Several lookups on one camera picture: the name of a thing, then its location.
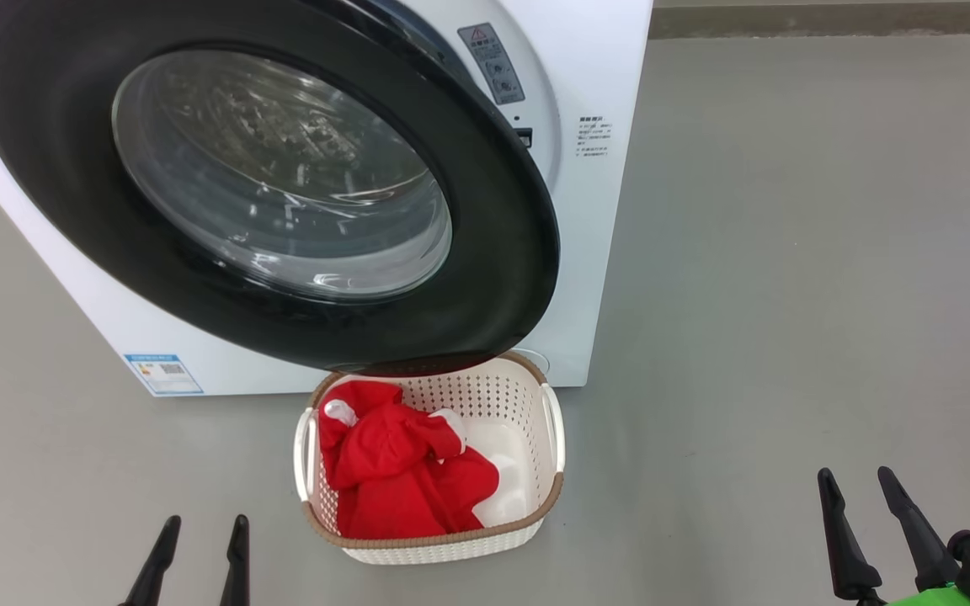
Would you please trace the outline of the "grey warning sticker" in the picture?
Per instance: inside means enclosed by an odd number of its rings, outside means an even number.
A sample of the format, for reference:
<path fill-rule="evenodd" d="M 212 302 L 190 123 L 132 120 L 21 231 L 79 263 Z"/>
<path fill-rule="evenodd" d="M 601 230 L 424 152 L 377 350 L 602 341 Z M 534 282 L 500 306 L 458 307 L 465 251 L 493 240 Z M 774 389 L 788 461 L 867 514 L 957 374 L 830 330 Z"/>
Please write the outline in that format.
<path fill-rule="evenodd" d="M 457 30 L 471 53 L 498 106 L 520 103 L 525 91 L 504 43 L 490 23 L 473 24 Z"/>

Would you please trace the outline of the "white front-load washing machine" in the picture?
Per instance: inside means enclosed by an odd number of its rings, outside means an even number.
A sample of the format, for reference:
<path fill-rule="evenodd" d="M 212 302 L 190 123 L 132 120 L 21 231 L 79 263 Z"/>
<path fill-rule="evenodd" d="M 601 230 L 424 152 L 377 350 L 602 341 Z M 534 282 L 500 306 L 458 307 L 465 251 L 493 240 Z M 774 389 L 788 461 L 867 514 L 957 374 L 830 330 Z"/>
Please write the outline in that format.
<path fill-rule="evenodd" d="M 653 0 L 373 1 L 466 74 L 531 154 L 554 208 L 561 260 L 542 318 L 501 354 L 515 350 L 542 362 L 554 385 L 584 385 Z M 457 32 L 482 23 L 492 24 L 504 43 L 524 101 L 493 101 Z M 343 372 L 242 348 L 135 295 L 43 216 L 1 158 L 0 207 L 123 360 L 124 354 L 177 354 L 203 396 L 306 394 L 328 373 Z"/>

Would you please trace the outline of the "cream perforated laundry basket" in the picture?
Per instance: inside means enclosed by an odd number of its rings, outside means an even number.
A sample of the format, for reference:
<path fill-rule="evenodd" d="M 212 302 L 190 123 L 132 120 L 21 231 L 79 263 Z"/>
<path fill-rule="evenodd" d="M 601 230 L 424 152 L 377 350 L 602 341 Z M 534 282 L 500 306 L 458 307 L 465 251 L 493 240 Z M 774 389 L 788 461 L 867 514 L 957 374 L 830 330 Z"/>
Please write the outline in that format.
<path fill-rule="evenodd" d="M 471 448 L 499 471 L 498 491 L 477 508 L 482 529 L 414 540 L 350 540 L 338 531 L 338 495 L 328 487 L 322 467 L 319 418 L 323 398 L 352 379 L 343 373 L 326 377 L 294 436 L 297 495 L 321 538 L 365 564 L 408 566 L 497 555 L 535 536 L 561 496 L 566 434 L 555 391 L 530 360 L 508 352 L 459 372 L 394 380 L 412 409 L 447 407 L 461 414 Z"/>

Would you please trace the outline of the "black round glass washer door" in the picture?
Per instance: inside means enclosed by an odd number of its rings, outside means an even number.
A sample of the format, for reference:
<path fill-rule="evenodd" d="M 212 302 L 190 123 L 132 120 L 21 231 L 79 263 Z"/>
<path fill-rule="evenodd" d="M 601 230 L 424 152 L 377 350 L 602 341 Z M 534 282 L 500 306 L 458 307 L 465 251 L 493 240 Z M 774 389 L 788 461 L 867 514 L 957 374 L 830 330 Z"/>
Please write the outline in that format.
<path fill-rule="evenodd" d="M 0 158 L 135 295 L 304 367 L 472 367 L 555 289 L 526 146 L 373 0 L 0 0 Z"/>

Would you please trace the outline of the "blue energy label sticker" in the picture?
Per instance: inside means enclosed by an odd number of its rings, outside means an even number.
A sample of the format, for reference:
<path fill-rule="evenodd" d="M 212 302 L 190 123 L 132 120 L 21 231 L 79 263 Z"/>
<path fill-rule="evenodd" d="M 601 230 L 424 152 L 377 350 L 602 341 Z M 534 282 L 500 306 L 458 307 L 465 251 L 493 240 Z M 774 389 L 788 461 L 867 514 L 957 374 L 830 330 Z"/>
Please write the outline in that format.
<path fill-rule="evenodd" d="M 177 354 L 124 354 L 124 361 L 154 396 L 205 394 Z"/>

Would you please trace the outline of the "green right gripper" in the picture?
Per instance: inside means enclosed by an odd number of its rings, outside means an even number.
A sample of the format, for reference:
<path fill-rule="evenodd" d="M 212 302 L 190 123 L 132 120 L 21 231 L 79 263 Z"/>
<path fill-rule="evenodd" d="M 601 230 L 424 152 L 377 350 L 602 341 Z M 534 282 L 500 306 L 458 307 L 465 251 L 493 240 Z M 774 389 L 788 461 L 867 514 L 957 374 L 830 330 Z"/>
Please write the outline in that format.
<path fill-rule="evenodd" d="M 916 570 L 914 583 L 919 590 L 884 606 L 970 606 L 970 598 L 958 587 L 951 586 L 960 571 L 959 564 L 904 490 L 896 473 L 882 465 L 877 469 L 877 478 L 890 513 L 900 522 Z M 842 601 L 884 603 L 877 594 L 882 577 L 867 563 L 852 533 L 845 514 L 845 499 L 832 471 L 820 469 L 817 483 L 833 594 Z"/>

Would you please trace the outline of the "grey skirting board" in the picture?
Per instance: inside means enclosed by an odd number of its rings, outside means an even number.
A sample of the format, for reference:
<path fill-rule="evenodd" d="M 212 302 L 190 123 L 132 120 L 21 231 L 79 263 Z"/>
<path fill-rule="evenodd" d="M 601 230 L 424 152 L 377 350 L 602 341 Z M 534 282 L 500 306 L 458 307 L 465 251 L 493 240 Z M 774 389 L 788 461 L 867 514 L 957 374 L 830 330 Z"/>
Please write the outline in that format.
<path fill-rule="evenodd" d="M 652 10 L 650 40 L 970 35 L 970 0 L 954 3 L 690 5 Z"/>

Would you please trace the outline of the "red garment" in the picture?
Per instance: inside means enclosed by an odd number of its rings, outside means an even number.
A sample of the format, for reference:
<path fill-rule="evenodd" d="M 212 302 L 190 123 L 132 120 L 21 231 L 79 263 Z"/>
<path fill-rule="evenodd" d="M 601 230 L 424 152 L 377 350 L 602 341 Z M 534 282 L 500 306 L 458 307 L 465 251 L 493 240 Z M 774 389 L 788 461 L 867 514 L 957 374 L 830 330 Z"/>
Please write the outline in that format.
<path fill-rule="evenodd" d="M 324 395 L 319 414 L 321 454 L 328 485 L 349 490 L 399 476 L 413 465 L 466 452 L 461 417 L 413 409 L 400 385 L 351 380 Z"/>
<path fill-rule="evenodd" d="M 346 449 L 328 465 L 336 525 L 351 540 L 415 540 L 482 529 L 474 507 L 499 487 L 499 470 L 474 449 L 439 460 L 429 451 Z"/>

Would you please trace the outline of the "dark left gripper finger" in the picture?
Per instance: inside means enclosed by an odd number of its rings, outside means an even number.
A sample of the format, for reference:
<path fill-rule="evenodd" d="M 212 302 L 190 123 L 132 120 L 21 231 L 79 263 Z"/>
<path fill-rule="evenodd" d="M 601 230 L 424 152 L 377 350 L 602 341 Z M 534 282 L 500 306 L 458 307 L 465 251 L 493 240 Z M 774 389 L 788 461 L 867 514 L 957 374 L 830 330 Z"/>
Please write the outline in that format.
<path fill-rule="evenodd" d="M 119 606 L 159 606 L 164 575 L 176 555 L 181 523 L 180 515 L 167 518 L 137 579 Z"/>
<path fill-rule="evenodd" d="M 249 520 L 238 514 L 227 546 L 228 571 L 219 606 L 250 606 Z"/>

